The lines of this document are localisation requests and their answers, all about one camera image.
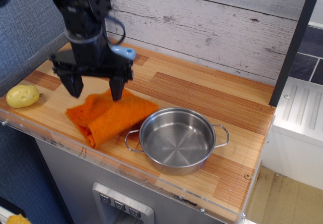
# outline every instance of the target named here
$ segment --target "pot rim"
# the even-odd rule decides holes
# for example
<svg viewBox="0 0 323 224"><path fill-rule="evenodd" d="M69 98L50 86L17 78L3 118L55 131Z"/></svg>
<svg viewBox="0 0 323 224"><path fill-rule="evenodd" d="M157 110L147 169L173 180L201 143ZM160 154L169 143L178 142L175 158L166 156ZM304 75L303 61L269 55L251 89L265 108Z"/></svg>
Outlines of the pot rim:
<svg viewBox="0 0 323 224"><path fill-rule="evenodd" d="M163 115L165 113L168 112L172 112L172 111L181 111L187 114L193 114L196 117L200 118L200 120L202 120L204 123L206 123L206 125L210 128L210 131L212 133L212 138L213 138L213 143L212 146L210 148L210 151L208 152L208 154L202 158L201 160L192 163L190 165L185 165L185 166L171 166L171 165L167 165L163 162L160 162L158 160L156 160L155 158L153 158L145 149L145 147L143 146L143 141L142 141L142 132L144 131L144 128L149 124L150 121L152 121L154 118L156 118L157 116ZM164 166L164 167L169 167L169 168L173 168L173 169L184 169L184 168L188 168L188 167L192 167L192 166L196 166L198 164L204 163L206 161L206 159L212 154L215 146L216 146L216 133L215 130L213 128L213 125L209 122L209 120L203 116L202 114L192 110L192 109L188 109L188 108L183 108L183 107L170 107L170 108L164 108L161 110L156 111L155 113L151 114L141 125L140 127L140 131L139 131L139 139L140 139L140 145L142 150L144 151L144 153L147 155L147 157L149 157L152 161Z"/></svg>

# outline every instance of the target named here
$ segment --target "pot handle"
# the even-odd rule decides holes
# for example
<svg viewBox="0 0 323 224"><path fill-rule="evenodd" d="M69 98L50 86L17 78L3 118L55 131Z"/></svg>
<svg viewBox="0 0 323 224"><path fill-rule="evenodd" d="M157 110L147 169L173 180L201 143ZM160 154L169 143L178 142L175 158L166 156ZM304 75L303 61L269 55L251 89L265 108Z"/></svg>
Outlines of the pot handle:
<svg viewBox="0 0 323 224"><path fill-rule="evenodd" d="M125 139L125 143L126 143L126 146L127 146L127 149L129 151L132 151L132 152L144 152L143 150L136 150L136 149L131 149L128 145L128 136L131 134L131 133L135 133L135 132L139 132L140 130L134 130L134 131L130 131L128 132L127 136L126 136L126 139Z"/></svg>
<svg viewBox="0 0 323 224"><path fill-rule="evenodd" d="M213 127L222 127L223 130L225 130L226 133L227 133L227 141L225 143L223 143L223 144L220 144L218 146L215 146L214 148L216 148L216 147L223 147L223 146L227 145L229 143L229 132L228 132L228 130L224 126L222 126L222 125L212 125L212 126Z"/></svg>

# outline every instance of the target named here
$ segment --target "beige floor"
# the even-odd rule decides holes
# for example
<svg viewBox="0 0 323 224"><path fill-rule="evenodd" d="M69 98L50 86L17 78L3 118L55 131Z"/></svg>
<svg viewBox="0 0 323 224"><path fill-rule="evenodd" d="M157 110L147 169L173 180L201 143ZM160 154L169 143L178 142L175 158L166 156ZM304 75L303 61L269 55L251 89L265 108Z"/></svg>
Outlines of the beige floor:
<svg viewBox="0 0 323 224"><path fill-rule="evenodd" d="M323 224L323 191L261 167L247 219L257 224Z"/></svg>

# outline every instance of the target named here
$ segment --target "dark tile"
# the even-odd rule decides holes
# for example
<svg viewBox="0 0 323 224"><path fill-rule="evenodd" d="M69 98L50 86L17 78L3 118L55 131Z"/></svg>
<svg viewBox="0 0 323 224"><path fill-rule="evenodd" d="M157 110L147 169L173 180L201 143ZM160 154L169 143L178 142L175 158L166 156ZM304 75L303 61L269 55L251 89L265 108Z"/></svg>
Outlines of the dark tile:
<svg viewBox="0 0 323 224"><path fill-rule="evenodd" d="M319 60L311 82L323 85L323 60Z"/></svg>
<svg viewBox="0 0 323 224"><path fill-rule="evenodd" d="M296 79L309 81L316 63L317 63L317 58L313 58L313 57L298 53L296 54L289 76Z"/></svg>
<svg viewBox="0 0 323 224"><path fill-rule="evenodd" d="M323 58L323 30L308 26L298 52Z"/></svg>

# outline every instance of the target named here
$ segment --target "blue upholstery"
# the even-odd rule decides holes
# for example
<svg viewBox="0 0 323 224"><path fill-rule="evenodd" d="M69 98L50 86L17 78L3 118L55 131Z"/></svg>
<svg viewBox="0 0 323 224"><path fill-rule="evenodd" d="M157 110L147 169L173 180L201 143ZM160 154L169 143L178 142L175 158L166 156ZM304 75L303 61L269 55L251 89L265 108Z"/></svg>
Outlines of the blue upholstery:
<svg viewBox="0 0 323 224"><path fill-rule="evenodd" d="M0 196L32 224L69 223L35 139L9 126L0 126L0 136Z"/></svg>
<svg viewBox="0 0 323 224"><path fill-rule="evenodd" d="M0 97L66 42L52 0L11 0L0 8ZM70 223L35 140L0 126L0 196L33 224Z"/></svg>
<svg viewBox="0 0 323 224"><path fill-rule="evenodd" d="M19 83L67 40L51 0L11 0L0 8L0 96Z"/></svg>

